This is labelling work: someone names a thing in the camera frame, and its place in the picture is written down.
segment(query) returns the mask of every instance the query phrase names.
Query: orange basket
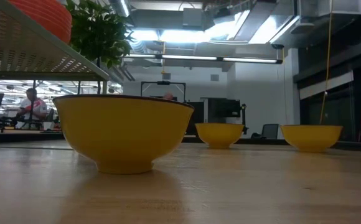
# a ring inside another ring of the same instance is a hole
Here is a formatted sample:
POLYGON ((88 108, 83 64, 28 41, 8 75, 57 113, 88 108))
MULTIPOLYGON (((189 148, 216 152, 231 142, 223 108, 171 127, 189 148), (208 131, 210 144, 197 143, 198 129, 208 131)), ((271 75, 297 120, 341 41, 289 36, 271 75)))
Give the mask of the orange basket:
POLYGON ((9 0, 65 43, 70 42, 72 17, 57 0, 9 0))

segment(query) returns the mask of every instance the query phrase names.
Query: metal shelf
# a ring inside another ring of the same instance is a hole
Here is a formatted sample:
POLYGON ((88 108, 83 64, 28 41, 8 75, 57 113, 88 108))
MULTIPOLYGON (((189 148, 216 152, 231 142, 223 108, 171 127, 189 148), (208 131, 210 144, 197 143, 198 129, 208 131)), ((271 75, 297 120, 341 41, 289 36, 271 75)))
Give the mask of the metal shelf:
POLYGON ((0 79, 120 82, 7 0, 0 0, 0 79))

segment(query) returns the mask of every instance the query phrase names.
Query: white wall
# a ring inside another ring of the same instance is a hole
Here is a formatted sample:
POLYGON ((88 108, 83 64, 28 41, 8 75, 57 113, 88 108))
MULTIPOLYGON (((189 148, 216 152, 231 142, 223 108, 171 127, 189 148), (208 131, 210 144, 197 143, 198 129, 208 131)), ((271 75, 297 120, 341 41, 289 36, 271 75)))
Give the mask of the white wall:
MULTIPOLYGON (((297 72, 296 49, 289 51, 282 65, 236 63, 229 70, 227 97, 247 105, 246 125, 249 130, 244 137, 260 133, 264 124, 299 123, 298 91, 293 83, 293 75, 297 72)), ((241 123, 241 120, 229 118, 228 122, 241 123)))
MULTIPOLYGON (((161 68, 141 68, 141 67, 128 67, 129 72, 136 79, 135 82, 124 83, 125 95, 140 95, 141 81, 156 82, 162 81, 161 68)), ((167 67, 165 72, 171 73, 170 82, 185 82, 186 83, 186 100, 187 101, 200 101, 201 97, 212 98, 226 98, 227 97, 227 74, 222 72, 221 68, 189 68, 183 67, 167 67), (219 75, 219 82, 211 82, 211 74, 219 75)), ((178 101, 183 101, 183 93, 174 85, 161 85, 152 84, 143 96, 163 96, 166 92, 171 92, 174 96, 178 97, 178 101)))

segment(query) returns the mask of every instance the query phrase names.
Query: ceiling light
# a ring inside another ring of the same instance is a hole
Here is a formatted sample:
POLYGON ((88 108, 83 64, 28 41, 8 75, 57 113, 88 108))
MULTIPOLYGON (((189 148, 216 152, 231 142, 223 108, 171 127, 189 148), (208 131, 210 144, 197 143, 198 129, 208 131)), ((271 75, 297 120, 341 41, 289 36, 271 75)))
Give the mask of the ceiling light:
POLYGON ((150 55, 150 54, 129 54, 124 57, 126 57, 126 58, 156 58, 155 55, 150 55))
POLYGON ((278 63, 274 59, 258 59, 258 58, 223 58, 224 62, 250 62, 250 63, 278 63))
POLYGON ((272 44, 279 39, 290 27, 292 27, 298 20, 300 16, 296 16, 289 24, 287 24, 283 29, 280 30, 269 42, 272 44))
POLYGON ((133 30, 131 37, 135 38, 136 40, 158 40, 158 35, 155 30, 133 30))
POLYGON ((163 59, 186 59, 186 60, 217 60, 216 57, 188 56, 188 55, 163 55, 163 59))
POLYGON ((55 91, 61 91, 62 90, 60 87, 57 87, 57 86, 54 86, 54 85, 50 85, 50 86, 48 86, 48 88, 50 88, 52 90, 55 90, 55 91))
POLYGON ((201 43, 210 40, 203 31, 190 30, 165 30, 161 40, 170 43, 201 43))
POLYGON ((234 39, 237 35, 238 31, 240 31, 241 26, 244 24, 248 15, 250 14, 250 10, 245 10, 244 12, 239 12, 235 15, 235 19, 237 20, 236 25, 233 27, 232 31, 230 31, 227 40, 234 39))
POLYGON ((129 10, 128 10, 128 6, 125 3, 125 0, 120 0, 121 2, 121 6, 123 7, 124 10, 124 16, 128 17, 129 16, 129 10))
POLYGON ((266 44, 274 35, 276 35, 277 26, 273 16, 269 16, 261 27, 255 32, 254 36, 248 42, 249 44, 266 44))
MULTIPOLYGON (((63 87, 78 88, 78 85, 64 85, 63 87)), ((93 86, 81 86, 81 88, 93 88, 93 86)))

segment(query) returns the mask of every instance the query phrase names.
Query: dark hair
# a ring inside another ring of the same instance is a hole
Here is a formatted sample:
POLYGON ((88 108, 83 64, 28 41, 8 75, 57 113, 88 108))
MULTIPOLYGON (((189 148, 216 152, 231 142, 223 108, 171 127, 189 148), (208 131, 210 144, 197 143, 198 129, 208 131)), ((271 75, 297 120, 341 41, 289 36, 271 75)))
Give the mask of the dark hair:
POLYGON ((36 90, 36 89, 33 89, 33 88, 29 88, 26 92, 27 92, 27 93, 32 93, 32 94, 34 94, 34 95, 37 94, 37 90, 36 90))

